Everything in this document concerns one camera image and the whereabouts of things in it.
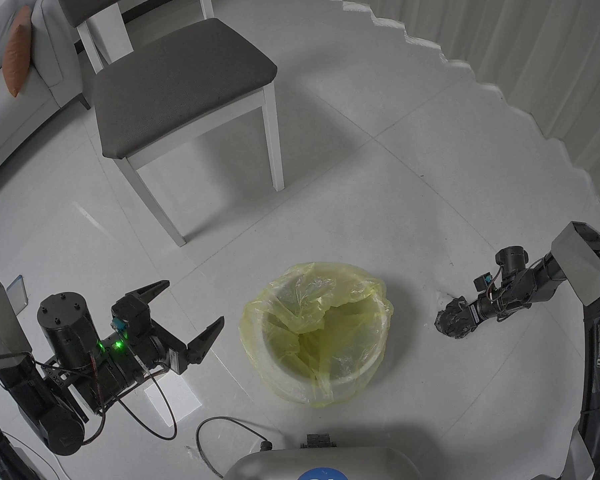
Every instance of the orange pillow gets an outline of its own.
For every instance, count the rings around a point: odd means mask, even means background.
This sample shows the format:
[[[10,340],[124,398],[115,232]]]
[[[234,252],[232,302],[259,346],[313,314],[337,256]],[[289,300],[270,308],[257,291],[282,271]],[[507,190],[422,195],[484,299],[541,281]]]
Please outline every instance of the orange pillow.
[[[31,65],[31,9],[20,9],[11,28],[2,56],[2,75],[7,89],[15,98],[24,85]]]

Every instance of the trash bag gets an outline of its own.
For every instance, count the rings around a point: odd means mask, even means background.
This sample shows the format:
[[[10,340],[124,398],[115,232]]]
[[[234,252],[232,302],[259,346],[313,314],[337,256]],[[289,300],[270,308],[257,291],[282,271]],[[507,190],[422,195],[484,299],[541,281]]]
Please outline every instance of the trash bag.
[[[386,287],[343,263],[295,265],[244,307],[240,340],[265,384],[313,407],[351,399],[384,357]]]

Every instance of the sofa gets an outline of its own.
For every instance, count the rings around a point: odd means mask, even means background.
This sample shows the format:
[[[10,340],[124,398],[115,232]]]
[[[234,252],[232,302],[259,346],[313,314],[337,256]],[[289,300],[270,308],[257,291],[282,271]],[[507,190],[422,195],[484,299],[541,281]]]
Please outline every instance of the sofa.
[[[0,10],[14,3],[7,0]],[[17,0],[18,10],[24,5],[32,9],[31,66],[17,97],[9,93],[0,67],[0,165],[71,101],[79,100],[89,108],[82,96],[82,75],[70,27],[57,0]],[[0,34],[9,30],[10,22],[0,23]]]

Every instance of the beige curtain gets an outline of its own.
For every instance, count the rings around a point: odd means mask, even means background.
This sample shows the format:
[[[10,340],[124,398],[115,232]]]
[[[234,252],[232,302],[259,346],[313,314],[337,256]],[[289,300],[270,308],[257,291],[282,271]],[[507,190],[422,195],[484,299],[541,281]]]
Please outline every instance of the beige curtain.
[[[600,0],[345,0],[466,60],[560,138],[600,196]]]

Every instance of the logo on robot arm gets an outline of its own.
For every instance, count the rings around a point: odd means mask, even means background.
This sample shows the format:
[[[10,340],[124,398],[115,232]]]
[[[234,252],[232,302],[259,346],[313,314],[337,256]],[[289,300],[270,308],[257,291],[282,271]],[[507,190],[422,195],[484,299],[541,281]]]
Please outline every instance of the logo on robot arm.
[[[336,469],[315,468],[304,473],[298,480],[348,480],[348,478]]]

